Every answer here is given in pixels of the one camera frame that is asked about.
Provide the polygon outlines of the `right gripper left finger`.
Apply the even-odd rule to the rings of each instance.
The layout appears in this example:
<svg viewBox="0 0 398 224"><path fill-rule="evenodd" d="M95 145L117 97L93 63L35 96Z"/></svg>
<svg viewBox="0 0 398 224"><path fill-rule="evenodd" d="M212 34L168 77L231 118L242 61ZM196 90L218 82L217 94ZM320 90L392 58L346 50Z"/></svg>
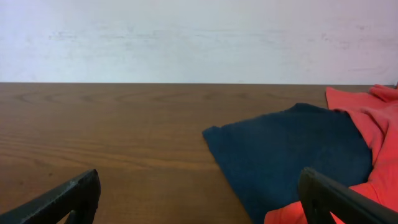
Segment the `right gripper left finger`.
<svg viewBox="0 0 398 224"><path fill-rule="evenodd" d="M43 195L1 215L1 223L92 224L101 195L97 170L88 170Z"/></svg>

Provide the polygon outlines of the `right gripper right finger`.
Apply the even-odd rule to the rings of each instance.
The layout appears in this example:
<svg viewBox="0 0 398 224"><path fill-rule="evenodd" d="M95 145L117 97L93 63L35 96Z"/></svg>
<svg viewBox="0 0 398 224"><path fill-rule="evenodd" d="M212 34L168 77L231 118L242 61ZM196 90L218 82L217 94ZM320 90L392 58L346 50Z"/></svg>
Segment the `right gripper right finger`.
<svg viewBox="0 0 398 224"><path fill-rule="evenodd" d="M309 224L395 224L397 212L380 205L309 167L301 171L298 194Z"/></svg>

